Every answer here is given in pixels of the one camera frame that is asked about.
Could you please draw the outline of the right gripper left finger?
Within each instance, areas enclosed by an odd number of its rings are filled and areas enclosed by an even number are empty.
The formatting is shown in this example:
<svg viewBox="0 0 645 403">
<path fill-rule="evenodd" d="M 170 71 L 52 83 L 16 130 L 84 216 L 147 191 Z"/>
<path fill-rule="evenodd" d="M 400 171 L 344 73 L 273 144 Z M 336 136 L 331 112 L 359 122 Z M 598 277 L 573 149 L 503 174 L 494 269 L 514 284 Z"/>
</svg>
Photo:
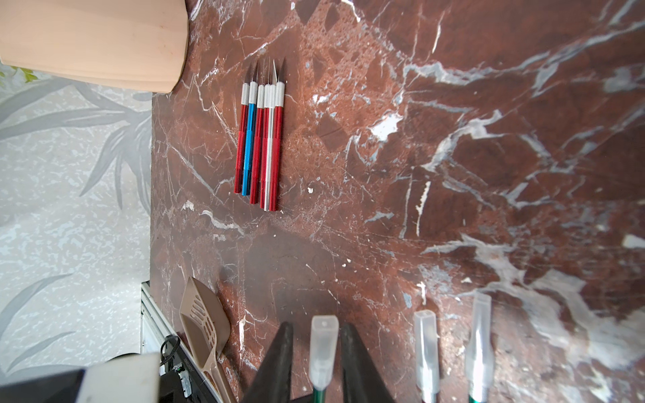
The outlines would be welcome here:
<svg viewBox="0 0 645 403">
<path fill-rule="evenodd" d="M 246 402 L 289 403 L 293 361 L 293 326 L 283 322 L 242 399 Z"/>
</svg>

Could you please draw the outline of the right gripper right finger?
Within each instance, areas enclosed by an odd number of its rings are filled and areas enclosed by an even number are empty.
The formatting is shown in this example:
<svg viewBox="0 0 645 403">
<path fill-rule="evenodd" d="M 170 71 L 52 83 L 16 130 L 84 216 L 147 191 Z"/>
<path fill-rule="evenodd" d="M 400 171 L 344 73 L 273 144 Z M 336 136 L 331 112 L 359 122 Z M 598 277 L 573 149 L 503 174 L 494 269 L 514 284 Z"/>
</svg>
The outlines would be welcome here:
<svg viewBox="0 0 645 403">
<path fill-rule="evenodd" d="M 341 327 L 341 364 L 345 403 L 394 403 L 356 327 Z"/>
</svg>

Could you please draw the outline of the red carving knife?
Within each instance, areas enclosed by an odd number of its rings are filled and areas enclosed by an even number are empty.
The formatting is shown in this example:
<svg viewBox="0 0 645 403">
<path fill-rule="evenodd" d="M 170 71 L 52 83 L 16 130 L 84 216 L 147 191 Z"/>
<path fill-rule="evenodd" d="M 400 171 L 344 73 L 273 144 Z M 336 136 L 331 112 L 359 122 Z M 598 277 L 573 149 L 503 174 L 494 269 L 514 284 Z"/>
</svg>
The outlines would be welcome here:
<svg viewBox="0 0 645 403">
<path fill-rule="evenodd" d="M 286 90 L 286 60 L 283 60 L 279 69 L 274 67 L 275 84 L 275 112 L 272 142 L 272 166 L 270 183 L 270 210 L 277 210 L 278 185 L 281 162 L 282 129 L 284 115 L 284 98 Z"/>
<path fill-rule="evenodd" d="M 435 403 L 440 390 L 436 315 L 423 310 L 415 312 L 413 319 L 417 387 L 421 391 L 422 402 Z"/>
<path fill-rule="evenodd" d="M 258 182 L 260 175 L 260 143 L 261 143 L 261 131 L 263 125 L 263 108 L 265 105 L 265 62 L 262 62 L 262 67 L 260 67 L 260 73 L 257 74 L 259 81 L 258 95 L 256 97 L 256 107 L 255 107 L 255 128 L 254 128 L 254 137 L 253 137 L 253 154 L 252 154 L 252 166 L 251 166 L 251 178 L 250 178 L 250 203 L 258 203 Z"/>
<path fill-rule="evenodd" d="M 269 119 L 269 104 L 270 104 L 270 85 L 271 73 L 270 62 L 265 62 L 265 92 L 264 92 L 264 108 L 263 108 L 263 127 L 261 136 L 261 160 L 260 160 L 260 208 L 265 209 L 265 173 L 266 173 L 266 160 L 267 160 L 267 133 L 268 133 L 268 119 Z"/>
<path fill-rule="evenodd" d="M 242 191 L 242 171 L 244 165 L 244 151 L 245 151 L 245 135 L 246 124 L 249 110 L 249 96 L 250 96 L 250 82 L 252 79 L 253 65 L 250 64 L 245 74 L 245 80 L 242 86 L 241 93 L 241 109 L 240 109 L 240 124 L 238 131 L 237 141 L 237 155 L 235 163 L 235 176 L 234 176 L 234 192 L 241 193 Z"/>
</svg>

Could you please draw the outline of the blue carving knife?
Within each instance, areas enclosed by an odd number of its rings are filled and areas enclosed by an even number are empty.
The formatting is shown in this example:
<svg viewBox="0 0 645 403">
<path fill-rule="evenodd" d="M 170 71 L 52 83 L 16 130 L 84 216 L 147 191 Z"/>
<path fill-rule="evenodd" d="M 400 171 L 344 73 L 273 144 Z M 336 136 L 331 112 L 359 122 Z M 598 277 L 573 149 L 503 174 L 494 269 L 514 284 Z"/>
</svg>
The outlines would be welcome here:
<svg viewBox="0 0 645 403">
<path fill-rule="evenodd" d="M 245 160 L 243 168 L 243 186 L 242 195 L 250 195 L 250 178 L 252 169 L 252 153 L 254 142 L 254 129 L 255 129 L 255 112 L 258 94 L 258 62 L 255 62 L 255 67 L 252 75 L 250 76 L 250 91 L 249 91 L 249 110 L 247 119 L 247 131 L 245 136 Z"/>
</svg>

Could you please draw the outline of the silver carving knife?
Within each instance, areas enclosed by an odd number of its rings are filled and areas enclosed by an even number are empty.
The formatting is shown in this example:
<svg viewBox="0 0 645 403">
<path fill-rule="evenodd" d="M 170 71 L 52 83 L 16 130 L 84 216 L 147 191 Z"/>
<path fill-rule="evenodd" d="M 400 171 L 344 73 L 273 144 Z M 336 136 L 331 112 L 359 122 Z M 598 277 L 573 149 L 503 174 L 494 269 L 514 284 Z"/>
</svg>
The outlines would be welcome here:
<svg viewBox="0 0 645 403">
<path fill-rule="evenodd" d="M 272 137 L 274 131 L 275 120 L 275 85 L 277 82 L 277 68 L 275 60 L 272 61 L 270 70 L 270 83 L 265 89 L 265 105 L 267 106 L 268 121 L 267 121 L 267 135 L 266 135 L 266 161 L 265 161 L 265 211 L 270 210 L 270 176 L 271 176 L 271 160 L 272 160 Z"/>
</svg>

